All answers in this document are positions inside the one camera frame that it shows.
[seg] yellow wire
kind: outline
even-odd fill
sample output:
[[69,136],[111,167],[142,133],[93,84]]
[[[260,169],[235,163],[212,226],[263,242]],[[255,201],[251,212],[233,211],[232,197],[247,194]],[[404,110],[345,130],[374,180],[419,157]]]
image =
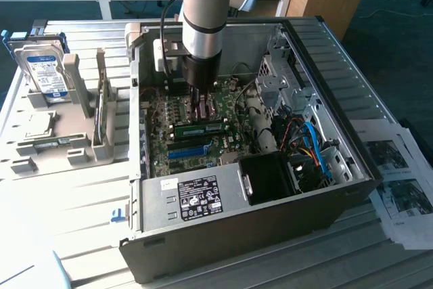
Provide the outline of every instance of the yellow wire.
[[304,148],[298,148],[299,150],[302,150],[305,154],[309,155],[311,158],[313,158],[311,156],[311,154],[309,152],[307,152]]

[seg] paper sheet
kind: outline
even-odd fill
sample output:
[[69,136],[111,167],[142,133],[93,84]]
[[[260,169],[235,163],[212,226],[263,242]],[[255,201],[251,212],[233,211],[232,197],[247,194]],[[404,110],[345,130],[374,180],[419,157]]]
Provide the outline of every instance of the paper sheet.
[[433,170],[408,129],[351,121],[384,180],[370,195],[387,236],[406,249],[433,248]]

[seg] motherboard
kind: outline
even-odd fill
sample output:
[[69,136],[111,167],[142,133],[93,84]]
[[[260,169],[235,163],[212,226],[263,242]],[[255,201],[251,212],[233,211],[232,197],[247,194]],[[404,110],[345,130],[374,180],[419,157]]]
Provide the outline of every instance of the motherboard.
[[201,110],[193,110],[186,83],[144,88],[151,177],[230,164],[251,154],[250,126],[235,112],[241,91],[236,78],[219,79]]

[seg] circuit board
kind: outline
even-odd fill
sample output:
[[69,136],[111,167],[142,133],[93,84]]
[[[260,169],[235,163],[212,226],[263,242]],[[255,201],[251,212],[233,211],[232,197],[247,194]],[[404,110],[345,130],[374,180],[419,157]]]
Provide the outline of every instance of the circuit board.
[[152,90],[148,93],[152,96],[146,97],[148,101],[141,103],[146,111],[150,140],[151,177],[221,166],[251,154],[244,126],[239,125],[235,116],[235,99],[242,90],[236,80],[218,80],[208,95],[211,109],[205,124],[191,123],[189,95]]

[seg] white cable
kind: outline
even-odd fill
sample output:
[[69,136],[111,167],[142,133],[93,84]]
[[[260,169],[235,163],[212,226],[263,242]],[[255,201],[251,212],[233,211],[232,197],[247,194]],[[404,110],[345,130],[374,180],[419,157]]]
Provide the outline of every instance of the white cable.
[[359,18],[371,18],[371,17],[375,16],[378,12],[386,12],[386,13],[396,14],[396,15],[400,15],[400,16],[407,16],[407,17],[433,16],[433,14],[426,14],[426,13],[420,14],[420,15],[411,15],[411,14],[406,14],[406,13],[394,12],[392,10],[387,10],[387,9],[377,9],[369,15],[359,16]]

